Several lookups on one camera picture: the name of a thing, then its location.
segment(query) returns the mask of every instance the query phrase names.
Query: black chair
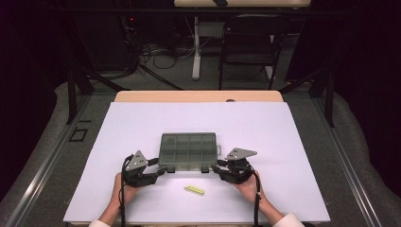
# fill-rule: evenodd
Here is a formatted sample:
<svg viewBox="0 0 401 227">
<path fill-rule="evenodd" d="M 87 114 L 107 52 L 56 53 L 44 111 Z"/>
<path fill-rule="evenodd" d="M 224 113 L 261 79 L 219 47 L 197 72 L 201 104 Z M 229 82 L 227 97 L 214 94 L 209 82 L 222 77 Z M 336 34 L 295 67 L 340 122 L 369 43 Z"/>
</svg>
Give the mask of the black chair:
<svg viewBox="0 0 401 227">
<path fill-rule="evenodd" d="M 229 19 L 222 34 L 218 88 L 221 90 L 223 65 L 226 63 L 263 66 L 262 70 L 271 66 L 272 74 L 270 80 L 268 79 L 270 90 L 282 42 L 289 30 L 289 20 L 281 15 L 248 13 L 238 14 Z"/>
</svg>

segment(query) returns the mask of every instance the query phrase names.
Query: dark wall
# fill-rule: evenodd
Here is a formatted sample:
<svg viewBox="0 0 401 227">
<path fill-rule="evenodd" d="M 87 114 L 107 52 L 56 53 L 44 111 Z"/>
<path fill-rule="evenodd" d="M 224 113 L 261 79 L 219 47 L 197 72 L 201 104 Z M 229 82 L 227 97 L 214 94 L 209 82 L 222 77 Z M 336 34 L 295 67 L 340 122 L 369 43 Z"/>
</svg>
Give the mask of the dark wall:
<svg viewBox="0 0 401 227">
<path fill-rule="evenodd" d="M 390 1 L 319 1 L 312 9 L 364 9 L 356 38 L 336 72 L 335 91 L 343 96 L 366 137 L 371 163 L 401 197 L 400 5 Z M 299 79 L 335 53 L 341 21 L 308 20 L 294 51 L 288 79 Z"/>
<path fill-rule="evenodd" d="M 56 105 L 66 70 L 51 45 L 43 15 L 28 1 L 0 6 L 0 199 L 26 164 Z"/>
</svg>

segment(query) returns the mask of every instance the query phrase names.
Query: white surface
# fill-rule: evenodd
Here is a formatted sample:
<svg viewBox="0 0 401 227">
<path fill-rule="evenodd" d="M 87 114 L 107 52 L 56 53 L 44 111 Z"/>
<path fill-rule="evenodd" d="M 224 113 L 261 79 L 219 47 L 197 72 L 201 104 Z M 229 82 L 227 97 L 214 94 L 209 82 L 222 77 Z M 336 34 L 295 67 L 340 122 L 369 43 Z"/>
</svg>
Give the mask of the white surface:
<svg viewBox="0 0 401 227">
<path fill-rule="evenodd" d="M 215 132 L 219 159 L 233 148 L 257 151 L 248 161 L 279 210 L 302 221 L 330 220 L 287 103 L 218 102 L 112 103 L 64 221 L 97 219 L 124 159 L 138 149 L 157 157 L 164 132 Z M 205 194 L 185 190 L 188 185 Z M 213 171 L 165 174 L 126 212 L 134 223 L 253 223 L 253 206 Z"/>
</svg>

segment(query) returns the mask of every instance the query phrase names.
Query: wooden desk top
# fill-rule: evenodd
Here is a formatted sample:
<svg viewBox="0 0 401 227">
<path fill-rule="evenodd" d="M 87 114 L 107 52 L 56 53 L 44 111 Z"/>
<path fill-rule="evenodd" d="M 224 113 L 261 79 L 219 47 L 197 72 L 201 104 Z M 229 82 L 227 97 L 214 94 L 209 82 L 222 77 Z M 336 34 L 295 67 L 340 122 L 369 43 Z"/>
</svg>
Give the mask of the wooden desk top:
<svg viewBox="0 0 401 227">
<path fill-rule="evenodd" d="M 283 102 L 277 91 L 123 91 L 115 102 L 224 102 L 271 101 Z"/>
<path fill-rule="evenodd" d="M 310 0 L 227 0 L 227 7 L 309 7 Z M 216 7 L 213 0 L 175 0 L 176 7 Z"/>
</svg>

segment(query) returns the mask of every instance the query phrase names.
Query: white desk leg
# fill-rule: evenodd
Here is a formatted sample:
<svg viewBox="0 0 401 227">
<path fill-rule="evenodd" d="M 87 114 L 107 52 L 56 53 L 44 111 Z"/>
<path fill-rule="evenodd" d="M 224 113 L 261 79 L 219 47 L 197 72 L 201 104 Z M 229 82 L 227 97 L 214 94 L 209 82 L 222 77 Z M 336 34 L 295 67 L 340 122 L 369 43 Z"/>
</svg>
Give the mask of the white desk leg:
<svg viewBox="0 0 401 227">
<path fill-rule="evenodd" d="M 200 50 L 200 32 L 199 32 L 199 21 L 198 17 L 195 17 L 195 57 L 194 57 L 194 68 L 192 69 L 192 79 L 200 79 L 201 70 L 201 50 Z"/>
</svg>

